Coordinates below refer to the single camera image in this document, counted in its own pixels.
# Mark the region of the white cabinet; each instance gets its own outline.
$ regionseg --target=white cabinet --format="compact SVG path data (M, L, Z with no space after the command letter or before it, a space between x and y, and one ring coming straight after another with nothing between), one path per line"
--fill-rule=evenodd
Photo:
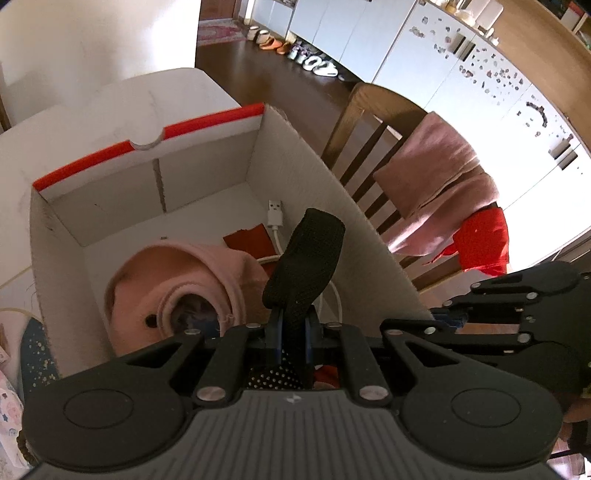
M290 26L290 20L291 15L293 13L293 9L279 2L273 3L275 5L273 5L273 10L271 11L271 18L269 19L267 27L273 30L273 32L278 33L280 36L285 38L285 35L287 34L287 27Z
M569 161L580 145L568 122L534 85L504 116L499 132L504 140L497 143L505 152L496 155L491 174L498 177L499 170L507 173L499 183L501 194L508 200L505 206L532 188L557 164Z
M474 35L434 5L417 3L374 83L424 108Z
M274 3L275 0L256 0L255 6L252 9L252 19L267 27L271 19L271 11L273 10Z
M298 0L291 19L290 30L304 40L313 43L329 2L330 0Z
M368 0L330 0L314 37L314 46L339 61Z
M495 180L499 206L506 208L553 168L552 159L534 156L521 135L501 122L530 81L482 38L475 37L470 48L426 110L438 113L470 142Z
M505 210L514 270L549 257L591 228L591 159L584 146L564 170L556 167Z
M256 0L252 18L278 35L285 37L293 9L275 0Z
M374 0L366 5L340 63L371 83L415 0Z

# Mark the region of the pink fabric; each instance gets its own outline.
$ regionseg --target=pink fabric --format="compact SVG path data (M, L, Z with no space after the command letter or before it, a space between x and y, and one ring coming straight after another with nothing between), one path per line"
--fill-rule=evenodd
M470 144L436 113L428 113L374 179L402 218L434 200L478 164Z
M265 323L268 310L262 292L267 280L263 268L245 252L171 241L146 247L119 269L105 292L115 353L125 355L172 336L170 315L188 294L203 297L215 308L221 335L234 325ZM145 323L152 314L158 328Z
M480 172L459 181L409 218L401 219L382 238L391 252L422 257L433 253L462 222L499 197L492 177Z

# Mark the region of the pink rug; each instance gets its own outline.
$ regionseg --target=pink rug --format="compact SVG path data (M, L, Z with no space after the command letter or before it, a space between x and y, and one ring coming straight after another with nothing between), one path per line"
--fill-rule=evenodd
M197 30L197 46L246 40L241 28L231 18L202 20Z

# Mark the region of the white cardboard box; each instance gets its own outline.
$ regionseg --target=white cardboard box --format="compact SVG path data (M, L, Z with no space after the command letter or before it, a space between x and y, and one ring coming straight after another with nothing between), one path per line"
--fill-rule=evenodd
M429 319L388 248L316 153L275 109L252 105L120 142L34 182L30 235L41 315L61 375L113 357L106 283L163 237L223 245L223 236L284 209L288 239L309 207L346 226L333 277L343 321L377 335L386 318Z

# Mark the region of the red fabric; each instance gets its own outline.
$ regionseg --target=red fabric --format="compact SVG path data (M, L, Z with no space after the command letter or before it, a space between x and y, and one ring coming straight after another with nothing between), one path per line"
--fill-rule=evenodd
M276 255L271 237L269 237L269 233L262 223L250 230L238 230L230 235L226 235L223 239L228 248L251 254L257 260ZM277 262L272 262L262 267L270 277L276 265Z
M323 365L314 371L314 381L328 383L335 388L340 388L339 370L331 365Z
M491 277L505 275L509 263L509 230L503 210L491 208L468 217L453 235L453 243L432 261L456 252L464 271L476 268Z

